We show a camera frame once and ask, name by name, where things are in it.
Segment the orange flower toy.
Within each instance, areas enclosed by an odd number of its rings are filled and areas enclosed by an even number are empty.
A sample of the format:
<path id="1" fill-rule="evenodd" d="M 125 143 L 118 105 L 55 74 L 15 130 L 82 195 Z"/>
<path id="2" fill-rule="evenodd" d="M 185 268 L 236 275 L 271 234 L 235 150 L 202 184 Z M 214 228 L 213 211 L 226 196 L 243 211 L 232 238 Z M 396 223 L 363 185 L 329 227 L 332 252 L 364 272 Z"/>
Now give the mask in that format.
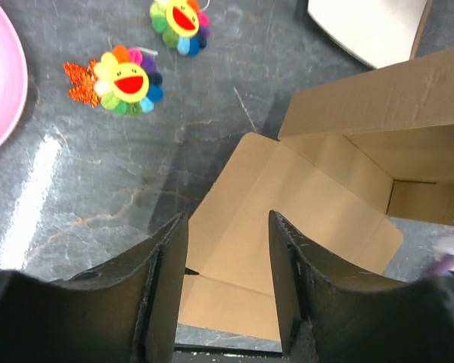
<path id="1" fill-rule="evenodd" d="M 163 77 L 157 71 L 157 52 L 117 45 L 85 66 L 66 62 L 63 69 L 74 101 L 123 116 L 151 112 L 163 99 Z"/>

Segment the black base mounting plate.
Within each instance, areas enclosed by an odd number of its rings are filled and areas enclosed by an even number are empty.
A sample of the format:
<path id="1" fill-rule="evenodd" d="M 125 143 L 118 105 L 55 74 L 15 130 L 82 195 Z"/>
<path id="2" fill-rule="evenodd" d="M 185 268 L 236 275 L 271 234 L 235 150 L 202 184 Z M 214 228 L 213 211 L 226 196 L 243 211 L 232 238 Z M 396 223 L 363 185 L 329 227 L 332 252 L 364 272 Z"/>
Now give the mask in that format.
<path id="1" fill-rule="evenodd" d="M 281 352 L 232 349 L 215 346 L 176 345 L 172 363 L 283 363 Z"/>

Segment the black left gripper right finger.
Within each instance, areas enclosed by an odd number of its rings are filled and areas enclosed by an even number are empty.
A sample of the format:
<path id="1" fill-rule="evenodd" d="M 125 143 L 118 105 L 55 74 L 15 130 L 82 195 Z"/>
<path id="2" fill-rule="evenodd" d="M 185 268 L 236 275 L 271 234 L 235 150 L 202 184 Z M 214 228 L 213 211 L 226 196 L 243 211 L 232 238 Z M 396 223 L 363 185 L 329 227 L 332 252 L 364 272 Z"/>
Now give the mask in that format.
<path id="1" fill-rule="evenodd" d="M 269 214 L 282 352 L 292 362 L 454 362 L 454 275 L 405 283 L 360 268 Z"/>

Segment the pink plate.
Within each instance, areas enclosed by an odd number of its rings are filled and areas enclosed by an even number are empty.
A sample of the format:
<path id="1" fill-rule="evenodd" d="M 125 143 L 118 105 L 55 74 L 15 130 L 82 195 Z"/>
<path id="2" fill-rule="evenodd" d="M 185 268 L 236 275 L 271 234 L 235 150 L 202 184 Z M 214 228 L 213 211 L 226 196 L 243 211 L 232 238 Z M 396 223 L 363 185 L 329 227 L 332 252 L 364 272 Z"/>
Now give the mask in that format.
<path id="1" fill-rule="evenodd" d="M 0 147 L 22 116 L 27 92 L 28 72 L 23 46 L 0 6 Z"/>

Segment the rainbow flower toy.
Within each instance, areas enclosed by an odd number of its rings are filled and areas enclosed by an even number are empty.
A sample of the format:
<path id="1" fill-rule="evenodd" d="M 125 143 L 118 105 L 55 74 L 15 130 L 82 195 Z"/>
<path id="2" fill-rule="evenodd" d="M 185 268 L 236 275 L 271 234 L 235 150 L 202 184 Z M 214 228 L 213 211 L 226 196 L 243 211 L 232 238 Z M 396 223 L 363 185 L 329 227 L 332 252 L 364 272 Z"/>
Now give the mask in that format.
<path id="1" fill-rule="evenodd" d="M 180 55 L 194 57 L 207 47 L 210 18 L 197 1 L 153 1 L 149 15 L 155 33 Z"/>

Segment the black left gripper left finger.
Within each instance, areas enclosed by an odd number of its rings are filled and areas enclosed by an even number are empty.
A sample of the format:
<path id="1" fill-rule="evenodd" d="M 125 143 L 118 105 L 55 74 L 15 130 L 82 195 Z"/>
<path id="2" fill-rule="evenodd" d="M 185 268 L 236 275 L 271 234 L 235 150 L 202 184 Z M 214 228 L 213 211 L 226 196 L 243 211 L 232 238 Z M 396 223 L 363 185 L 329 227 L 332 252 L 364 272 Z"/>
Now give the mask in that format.
<path id="1" fill-rule="evenodd" d="M 177 215 L 69 280 L 0 270 L 0 362 L 169 362 L 188 250 Z"/>

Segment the brown cardboard box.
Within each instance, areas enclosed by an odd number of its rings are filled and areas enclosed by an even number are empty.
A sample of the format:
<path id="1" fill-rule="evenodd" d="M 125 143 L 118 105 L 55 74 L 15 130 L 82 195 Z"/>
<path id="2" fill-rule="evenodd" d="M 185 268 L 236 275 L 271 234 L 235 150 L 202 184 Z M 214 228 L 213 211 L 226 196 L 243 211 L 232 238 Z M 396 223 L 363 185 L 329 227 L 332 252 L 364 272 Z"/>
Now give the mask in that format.
<path id="1" fill-rule="evenodd" d="M 243 136 L 189 221 L 179 322 L 279 338 L 268 214 L 366 270 L 392 218 L 454 221 L 454 48 L 296 93 L 276 139 Z"/>

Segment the white tray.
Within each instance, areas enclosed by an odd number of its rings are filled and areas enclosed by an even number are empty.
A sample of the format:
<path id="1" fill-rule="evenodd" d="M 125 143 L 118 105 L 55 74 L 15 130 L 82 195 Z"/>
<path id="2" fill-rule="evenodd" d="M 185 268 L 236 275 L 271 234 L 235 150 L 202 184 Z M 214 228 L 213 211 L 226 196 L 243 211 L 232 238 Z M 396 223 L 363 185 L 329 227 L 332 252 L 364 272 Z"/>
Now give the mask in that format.
<path id="1" fill-rule="evenodd" d="M 415 57 L 430 9 L 427 0 L 309 1 L 307 14 L 343 50 L 380 69 Z"/>

